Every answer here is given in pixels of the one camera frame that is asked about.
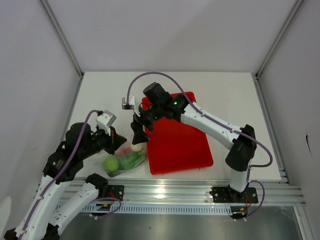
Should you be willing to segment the white egg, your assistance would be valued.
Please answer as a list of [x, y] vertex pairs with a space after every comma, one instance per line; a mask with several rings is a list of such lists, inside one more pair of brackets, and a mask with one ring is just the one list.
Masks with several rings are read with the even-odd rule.
[[141, 151], [143, 148], [143, 146], [141, 144], [135, 144], [135, 145], [131, 145], [131, 149], [134, 151], [134, 152], [139, 152]]

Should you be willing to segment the green bell pepper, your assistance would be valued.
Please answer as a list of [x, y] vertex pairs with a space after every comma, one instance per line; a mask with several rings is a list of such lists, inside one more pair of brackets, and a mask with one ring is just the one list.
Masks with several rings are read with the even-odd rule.
[[139, 152], [132, 151], [123, 153], [118, 156], [118, 160], [122, 169], [129, 171], [138, 167], [146, 160], [146, 151], [145, 149], [142, 149]]

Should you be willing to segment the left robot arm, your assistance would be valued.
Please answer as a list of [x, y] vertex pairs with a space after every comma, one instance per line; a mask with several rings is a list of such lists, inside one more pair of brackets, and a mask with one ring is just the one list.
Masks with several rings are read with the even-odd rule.
[[62, 208], [57, 204], [83, 161], [101, 151], [111, 155], [127, 139], [116, 133], [114, 127], [91, 130], [85, 122], [74, 123], [65, 134], [65, 140], [51, 154], [43, 169], [40, 186], [27, 214], [19, 226], [4, 234], [6, 240], [58, 240], [65, 227], [80, 211], [94, 200], [116, 200], [109, 190], [108, 180], [97, 173], [89, 175], [80, 190]]

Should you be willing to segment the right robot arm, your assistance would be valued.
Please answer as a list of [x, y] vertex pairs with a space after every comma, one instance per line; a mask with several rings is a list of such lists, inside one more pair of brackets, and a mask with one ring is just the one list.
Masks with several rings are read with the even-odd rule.
[[153, 124], [162, 118], [194, 127], [217, 140], [229, 151], [225, 158], [231, 173], [228, 196], [234, 202], [245, 198], [250, 162], [257, 149], [254, 128], [248, 124], [240, 127], [215, 118], [192, 101], [184, 91], [171, 96], [157, 82], [147, 86], [143, 94], [150, 101], [146, 109], [140, 107], [129, 93], [122, 100], [122, 107], [134, 112], [130, 125], [133, 130], [132, 144], [149, 142], [150, 137], [145, 129], [152, 131]]

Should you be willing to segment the green custard apple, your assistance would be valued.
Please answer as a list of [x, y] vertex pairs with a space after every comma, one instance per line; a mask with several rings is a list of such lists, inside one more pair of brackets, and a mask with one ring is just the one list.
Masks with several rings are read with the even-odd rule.
[[120, 164], [116, 156], [110, 155], [104, 160], [103, 166], [108, 173], [113, 173], [119, 169]]

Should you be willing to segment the red chili pepper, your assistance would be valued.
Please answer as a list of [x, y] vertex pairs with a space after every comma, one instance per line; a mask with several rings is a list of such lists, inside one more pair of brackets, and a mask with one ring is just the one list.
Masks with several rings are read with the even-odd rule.
[[130, 153], [133, 150], [130, 147], [125, 147], [125, 148], [121, 148], [117, 150], [117, 154], [121, 155], [121, 154], [126, 154], [126, 153]]

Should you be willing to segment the clear dotted zip bag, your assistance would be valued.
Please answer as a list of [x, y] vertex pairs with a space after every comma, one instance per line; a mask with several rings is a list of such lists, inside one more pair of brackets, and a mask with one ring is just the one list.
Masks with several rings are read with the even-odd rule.
[[138, 168], [148, 158], [147, 144], [132, 144], [133, 134], [126, 137], [114, 154], [106, 151], [95, 154], [89, 162], [99, 167], [109, 177], [116, 177], [128, 171]]

